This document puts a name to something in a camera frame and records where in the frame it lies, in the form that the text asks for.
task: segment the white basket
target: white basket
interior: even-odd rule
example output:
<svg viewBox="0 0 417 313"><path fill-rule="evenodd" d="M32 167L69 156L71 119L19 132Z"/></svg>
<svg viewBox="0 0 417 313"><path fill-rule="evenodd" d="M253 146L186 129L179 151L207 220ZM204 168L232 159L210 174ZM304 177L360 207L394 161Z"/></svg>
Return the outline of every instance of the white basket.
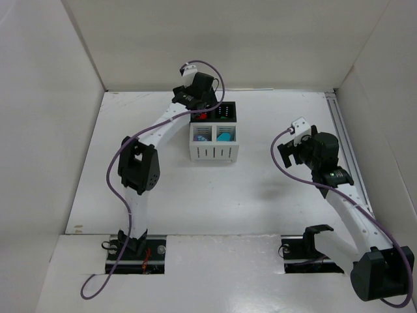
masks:
<svg viewBox="0 0 417 313"><path fill-rule="evenodd" d="M191 160L236 162L239 151L236 125L236 123L190 123ZM218 136L223 133L230 134L231 141L218 142ZM207 141L196 141L196 136L201 136Z"/></svg>

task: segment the teal object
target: teal object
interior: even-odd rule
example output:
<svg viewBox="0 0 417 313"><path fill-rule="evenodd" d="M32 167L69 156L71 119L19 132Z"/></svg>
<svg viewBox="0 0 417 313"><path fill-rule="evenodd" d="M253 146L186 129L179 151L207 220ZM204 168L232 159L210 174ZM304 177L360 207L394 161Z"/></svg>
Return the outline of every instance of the teal object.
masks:
<svg viewBox="0 0 417 313"><path fill-rule="evenodd" d="M224 132L220 136L217 137L218 142L231 142L232 137L228 132Z"/></svg>

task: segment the black mount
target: black mount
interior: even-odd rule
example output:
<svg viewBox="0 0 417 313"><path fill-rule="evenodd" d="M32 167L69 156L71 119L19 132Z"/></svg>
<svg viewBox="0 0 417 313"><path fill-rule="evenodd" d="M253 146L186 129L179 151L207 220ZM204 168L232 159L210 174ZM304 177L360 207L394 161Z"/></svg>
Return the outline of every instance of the black mount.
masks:
<svg viewBox="0 0 417 313"><path fill-rule="evenodd" d="M125 137L122 145L129 138ZM160 176L157 150L153 145L132 140L120 154L117 173L122 177L122 185L136 190L139 195L152 190Z"/></svg>
<svg viewBox="0 0 417 313"><path fill-rule="evenodd" d="M214 77L208 74L195 73L190 86L179 86L173 89L172 103L181 103L187 110L202 110L217 104L216 94L213 90Z"/></svg>
<svg viewBox="0 0 417 313"><path fill-rule="evenodd" d="M289 156L293 155L295 163L305 164L311 170L313 182L337 188L338 185L353 185L352 177L338 166L339 142L335 135L327 132L317 132L316 126L311 127L311 136L304 136L302 141L294 146L294 140L278 146L285 167L291 166ZM326 198L327 189L319 188Z"/></svg>
<svg viewBox="0 0 417 313"><path fill-rule="evenodd" d="M297 146L294 146L294 140L291 140L285 145L279 145L278 150L286 168L291 166L289 156L293 155L296 164L305 164L311 170L313 182L333 188L347 183L353 185L352 177L338 166L338 139L332 134L317 132L315 126L311 127L311 136L304 136ZM326 198L328 190L324 188L319 190ZM315 249L314 235L329 230L333 229L327 225L306 228L303 239L296 243L295 250L298 249L298 254L316 257L319 252ZM412 269L414 254L407 246L401 249ZM358 262L354 262L350 275L353 289L363 301L404 295L408 292L407 270L401 256L394 248L378 250L371 247Z"/></svg>
<svg viewBox="0 0 417 313"><path fill-rule="evenodd" d="M414 267L414 254L407 246L401 247L407 260ZM372 248L356 262L351 271L352 287L363 301L405 295L409 290L407 270L398 251L394 248Z"/></svg>

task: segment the white floor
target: white floor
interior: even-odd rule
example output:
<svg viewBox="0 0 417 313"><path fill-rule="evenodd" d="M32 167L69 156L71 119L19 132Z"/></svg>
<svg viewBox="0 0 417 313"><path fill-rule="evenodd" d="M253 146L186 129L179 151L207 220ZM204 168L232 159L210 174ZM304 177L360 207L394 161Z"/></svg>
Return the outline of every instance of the white floor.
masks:
<svg viewBox="0 0 417 313"><path fill-rule="evenodd" d="M105 94L67 234L116 233L127 223L123 204L106 186L107 166L121 140L151 125L172 96L171 92ZM149 233L300 234L315 224L329 224L346 233L320 192L282 175L269 153L274 137L300 116L317 125L319 131L335 133L324 94L228 91L225 99L237 103L237 163L191 162L189 128L184 127L158 151L162 174L149 196ZM116 167L111 181L120 190ZM311 179L306 166L289 170Z"/></svg>
<svg viewBox="0 0 417 313"><path fill-rule="evenodd" d="M283 274L278 235L169 236L164 275L115 275L90 301L79 295L92 274L104 272L107 235L63 235L36 313L385 313L364 303L341 274ZM104 275L90 281L94 293ZM412 304L402 313L415 312Z"/></svg>
<svg viewBox="0 0 417 313"><path fill-rule="evenodd" d="M329 224L350 239L319 191L286 178L270 159L272 139L300 116L319 131L335 132L324 94L301 91L227 93L226 100L237 102L235 164L191 162L187 127L160 149L162 175L150 194L149 232L186 236L168 237L164 275L115 275L101 295L82 300L83 282L104 272L100 244L109 237L86 234L116 233L127 221L105 183L108 162L121 140L151 125L171 97L106 93L66 229L83 235L59 238L36 313L397 312L380 301L361 302L347 276L284 274L279 235L238 235L301 234L306 226ZM311 178L305 166L290 171ZM112 182L121 189L115 171ZM95 277L86 293L104 279ZM402 312L415 310L411 304Z"/></svg>

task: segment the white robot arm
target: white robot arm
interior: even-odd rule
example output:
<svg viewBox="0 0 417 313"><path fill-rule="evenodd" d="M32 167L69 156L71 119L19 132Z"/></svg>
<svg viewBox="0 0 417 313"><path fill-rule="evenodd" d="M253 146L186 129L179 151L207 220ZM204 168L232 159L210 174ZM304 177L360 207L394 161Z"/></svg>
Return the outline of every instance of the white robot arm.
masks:
<svg viewBox="0 0 417 313"><path fill-rule="evenodd" d="M164 146L183 126L190 122L190 114L173 119L189 110L213 107L218 102L212 88L214 78L197 71L195 65L181 70L183 85L175 88L174 98L164 114L154 123L171 120L143 137L133 140L123 149L119 158L118 174L121 176L125 199L132 210L132 232L128 250L137 256L143 253L147 237L148 192L160 178L157 149ZM126 240L127 226L118 233L120 245Z"/></svg>
<svg viewBox="0 0 417 313"><path fill-rule="evenodd" d="M408 276L404 261L392 242L356 207L366 207L354 186L351 176L338 166L338 139L325 132L317 132L304 118L291 125L294 140L278 146L285 167L305 164L314 183L335 188L357 205L352 205L337 192L317 186L326 201L336 210L353 238L355 246L337 235L328 225L306 228L301 239L282 239L287 249L285 257L295 251L293 259L314 259L327 256L351 278L352 286L363 301L382 299L408 292ZM414 254L409 247L401 247L412 269Z"/></svg>

